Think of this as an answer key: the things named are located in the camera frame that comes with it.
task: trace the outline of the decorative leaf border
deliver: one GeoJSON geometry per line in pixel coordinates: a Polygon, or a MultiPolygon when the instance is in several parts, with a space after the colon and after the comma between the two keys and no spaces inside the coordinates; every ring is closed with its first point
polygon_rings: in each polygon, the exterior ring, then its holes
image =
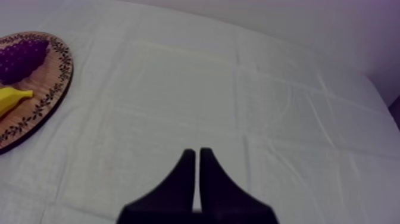
{"type": "Polygon", "coordinates": [[[60,54],[58,58],[62,63],[58,66],[60,74],[58,75],[59,82],[55,83],[51,87],[44,98],[40,99],[39,104],[35,105],[35,109],[32,111],[32,115],[29,117],[22,117],[22,119],[17,123],[17,125],[11,125],[6,129],[3,134],[0,135],[0,144],[6,141],[10,136],[15,137],[16,134],[21,134],[23,129],[28,127],[28,122],[31,120],[36,120],[39,117],[43,117],[43,110],[47,105],[50,105],[54,99],[54,95],[61,92],[63,87],[68,84],[70,76],[72,74],[72,58],[68,53],[69,48],[62,42],[58,42],[56,37],[49,36],[47,34],[16,34],[14,36],[9,36],[7,38],[1,39],[0,44],[13,43],[18,40],[26,39],[47,39],[49,41],[50,47],[57,53],[60,54]]]}

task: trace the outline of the wrinkled fabric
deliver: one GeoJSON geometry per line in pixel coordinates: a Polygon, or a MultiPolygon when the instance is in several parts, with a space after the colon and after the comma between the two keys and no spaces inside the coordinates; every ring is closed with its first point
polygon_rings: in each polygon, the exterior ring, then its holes
{"type": "Polygon", "coordinates": [[[200,147],[213,148],[281,223],[400,222],[399,131],[356,70],[157,7],[32,7],[42,13],[1,20],[0,35],[57,35],[71,49],[74,76],[45,126],[0,156],[0,223],[114,223],[184,148],[200,147]]]}

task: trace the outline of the wooden plate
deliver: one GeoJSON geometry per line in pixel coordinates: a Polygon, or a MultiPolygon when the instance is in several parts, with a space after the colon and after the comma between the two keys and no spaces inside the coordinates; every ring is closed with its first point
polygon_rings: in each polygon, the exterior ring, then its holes
{"type": "Polygon", "coordinates": [[[48,54],[29,77],[12,85],[19,90],[33,90],[34,96],[23,99],[0,118],[0,154],[16,147],[44,125],[61,104],[72,80],[71,52],[56,36],[42,32],[16,33],[0,38],[0,49],[23,39],[49,40],[48,54]]]}

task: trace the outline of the grapes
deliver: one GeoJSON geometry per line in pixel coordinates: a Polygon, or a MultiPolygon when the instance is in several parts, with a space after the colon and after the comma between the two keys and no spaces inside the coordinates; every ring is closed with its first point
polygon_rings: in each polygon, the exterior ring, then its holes
{"type": "Polygon", "coordinates": [[[30,76],[45,61],[48,45],[45,39],[29,39],[0,49],[0,82],[10,85],[30,76]]]}

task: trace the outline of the yellow banana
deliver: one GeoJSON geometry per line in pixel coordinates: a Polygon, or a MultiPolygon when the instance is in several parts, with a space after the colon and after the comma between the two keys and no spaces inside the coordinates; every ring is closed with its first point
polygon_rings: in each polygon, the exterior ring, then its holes
{"type": "Polygon", "coordinates": [[[20,99],[25,97],[33,97],[33,91],[19,91],[12,87],[0,89],[0,117],[15,107],[20,99]]]}

